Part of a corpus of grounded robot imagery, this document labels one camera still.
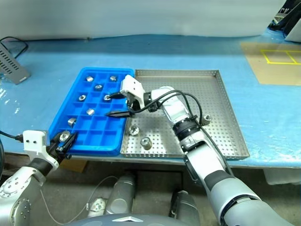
metal nut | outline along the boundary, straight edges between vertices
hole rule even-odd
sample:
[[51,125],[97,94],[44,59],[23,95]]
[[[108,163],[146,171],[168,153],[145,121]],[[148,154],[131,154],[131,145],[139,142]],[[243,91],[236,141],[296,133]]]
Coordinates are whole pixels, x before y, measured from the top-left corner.
[[94,86],[94,90],[96,90],[96,91],[100,91],[100,90],[102,90],[102,88],[103,88],[102,85],[96,85],[96,86]]
[[149,137],[143,137],[140,141],[140,144],[145,150],[150,150],[152,147],[152,142]]
[[92,108],[89,108],[87,111],[86,111],[86,113],[88,114],[88,115],[93,115],[94,113],[95,113],[95,110],[94,109],[92,109]]
[[112,75],[112,76],[110,77],[110,80],[111,80],[111,81],[117,81],[117,78],[116,78],[116,76]]
[[209,114],[204,114],[202,117],[202,126],[207,126],[211,123],[212,117]]
[[86,80],[87,80],[88,82],[93,82],[93,81],[94,81],[94,78],[91,77],[91,76],[88,76],[88,77],[86,77]]
[[60,142],[65,142],[69,137],[70,137],[70,132],[65,130],[61,133],[59,140]]
[[76,124],[76,118],[70,118],[68,120],[68,125],[73,128],[73,126]]
[[103,97],[103,100],[105,100],[105,101],[111,100],[111,98],[109,98],[109,96],[110,96],[110,95],[105,95],[105,96]]
[[79,101],[84,101],[85,99],[86,99],[86,95],[80,95],[80,97],[79,97]]
[[130,128],[129,128],[129,134],[131,136],[137,136],[139,134],[139,127],[136,126],[136,125],[132,125]]

beige mat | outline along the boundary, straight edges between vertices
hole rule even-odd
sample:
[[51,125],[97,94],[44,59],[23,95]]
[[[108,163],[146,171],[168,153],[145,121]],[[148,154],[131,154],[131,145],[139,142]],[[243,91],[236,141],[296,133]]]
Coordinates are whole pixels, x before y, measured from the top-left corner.
[[241,48],[259,83],[301,86],[301,45],[242,42]]

black cable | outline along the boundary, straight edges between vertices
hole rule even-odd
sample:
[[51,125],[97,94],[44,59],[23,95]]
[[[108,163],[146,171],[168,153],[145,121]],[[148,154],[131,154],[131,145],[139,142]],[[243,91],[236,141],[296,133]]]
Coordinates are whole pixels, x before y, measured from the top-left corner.
[[[197,105],[198,105],[198,109],[199,109],[199,124],[201,124],[201,122],[202,122],[202,117],[203,117],[203,111],[202,111],[202,106],[201,106],[200,102],[198,101],[198,99],[197,99],[194,95],[192,95],[192,94],[190,94],[190,93],[184,93],[184,94],[185,94],[186,96],[190,96],[191,98],[193,98],[193,99],[196,101],[196,103],[197,103]],[[164,99],[164,100],[158,105],[158,108],[160,108],[160,107],[164,104],[164,102],[166,102],[166,101],[169,100],[170,98],[175,97],[175,96],[178,96],[178,95],[180,95],[180,94],[179,94],[179,93],[173,94],[173,95],[171,95],[170,97]]]
[[0,179],[2,177],[3,169],[4,169],[5,155],[4,148],[0,139]]
[[0,134],[4,135],[4,136],[6,136],[6,137],[12,138],[12,139],[15,139],[15,138],[16,138],[15,136],[10,135],[10,134],[8,134],[8,133],[5,133],[5,132],[3,132],[3,131],[1,131],[1,130],[0,130]]
[[24,43],[24,48],[15,56],[15,59],[17,59],[17,57],[18,56],[20,56],[22,53],[24,53],[27,49],[28,49],[28,44],[25,42],[25,41],[23,41],[23,40],[21,40],[21,39],[19,39],[19,38],[16,38],[16,37],[12,37],[12,36],[7,36],[7,37],[4,37],[4,38],[2,38],[2,39],[0,39],[0,43],[2,44],[2,46],[4,46],[4,48],[8,51],[8,48],[2,43],[2,41],[3,40],[5,40],[5,39],[16,39],[16,40],[18,40],[18,41],[21,41],[21,42],[23,42]]
[[171,94],[171,93],[180,93],[180,94],[183,96],[183,98],[184,98],[184,100],[185,100],[185,103],[186,103],[186,106],[187,106],[187,109],[188,109],[188,111],[189,111],[189,114],[191,115],[191,117],[193,117],[193,113],[192,113],[192,111],[191,111],[189,102],[188,102],[188,100],[187,100],[185,94],[184,94],[182,91],[176,90],[176,89],[171,90],[171,91],[169,91],[169,92],[167,92],[167,93],[165,93],[165,94],[159,96],[157,99],[151,101],[150,103],[148,103],[145,107],[143,107],[143,108],[140,109],[140,110],[134,111],[134,110],[132,110],[132,109],[129,108],[129,111],[130,111],[131,113],[134,113],[134,114],[135,114],[135,113],[143,112],[143,111],[145,111],[146,109],[148,109],[150,106],[152,106],[154,103],[158,102],[160,99],[162,99],[163,97],[165,97],[165,96],[167,96],[167,95],[169,95],[169,94]]
[[209,138],[210,142],[213,144],[213,146],[215,147],[215,149],[217,150],[218,154],[221,156],[222,160],[224,161],[225,165],[226,165],[226,169],[228,170],[228,173],[231,176],[234,176],[233,171],[230,167],[230,165],[228,164],[225,156],[222,154],[222,152],[220,151],[219,147],[217,146],[217,144],[214,142],[214,140],[211,138],[211,136],[207,133],[207,131],[201,127],[201,130],[205,133],[205,135]]

perforated metal tray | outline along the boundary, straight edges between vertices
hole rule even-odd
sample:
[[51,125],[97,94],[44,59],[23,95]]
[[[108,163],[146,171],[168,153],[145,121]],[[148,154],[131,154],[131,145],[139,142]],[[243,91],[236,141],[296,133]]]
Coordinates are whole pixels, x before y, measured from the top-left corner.
[[[201,102],[203,114],[213,117],[211,124],[204,128],[223,155],[227,159],[250,156],[219,71],[136,70],[135,75],[145,91],[171,86],[195,95]],[[197,105],[190,97],[188,99],[192,111],[198,114]],[[131,125],[139,127],[139,136],[129,135]],[[151,139],[150,150],[141,147],[140,141],[143,137]],[[120,153],[126,157],[183,157],[179,141],[161,110],[154,113],[145,111],[127,120]]]

white cable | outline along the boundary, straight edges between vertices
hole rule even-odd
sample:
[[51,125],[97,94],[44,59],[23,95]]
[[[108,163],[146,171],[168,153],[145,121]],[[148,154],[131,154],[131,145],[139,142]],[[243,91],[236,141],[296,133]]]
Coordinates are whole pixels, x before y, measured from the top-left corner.
[[[108,176],[108,177],[106,177],[105,179],[101,180],[101,182],[99,182],[98,185],[96,185],[96,187],[94,188],[93,192],[91,193],[90,197],[88,198],[87,203],[89,203],[89,202],[91,201],[91,198],[92,198],[92,196],[94,195],[96,189],[97,189],[97,188],[98,188],[105,180],[107,180],[107,179],[109,179],[109,178],[114,178],[114,179],[118,180],[118,178],[115,177],[115,176]],[[86,208],[86,205],[85,205],[85,206],[83,207],[83,209],[82,209],[82,210],[81,210],[74,218],[72,218],[70,221],[68,221],[68,222],[66,222],[66,223],[58,222],[58,221],[52,216],[52,214],[50,213],[49,208],[48,208],[48,205],[47,205],[47,203],[46,203],[46,200],[45,200],[45,197],[44,197],[44,194],[43,194],[42,190],[40,190],[40,192],[41,192],[42,199],[43,199],[43,201],[44,201],[44,204],[45,204],[45,206],[46,206],[46,209],[47,209],[47,212],[48,212],[49,216],[50,216],[50,217],[53,219],[53,221],[56,222],[58,225],[65,225],[65,224],[71,223],[71,222],[74,221],[74,220],[75,220],[75,219],[76,219],[76,218],[77,218],[77,217],[85,210],[85,208]]]

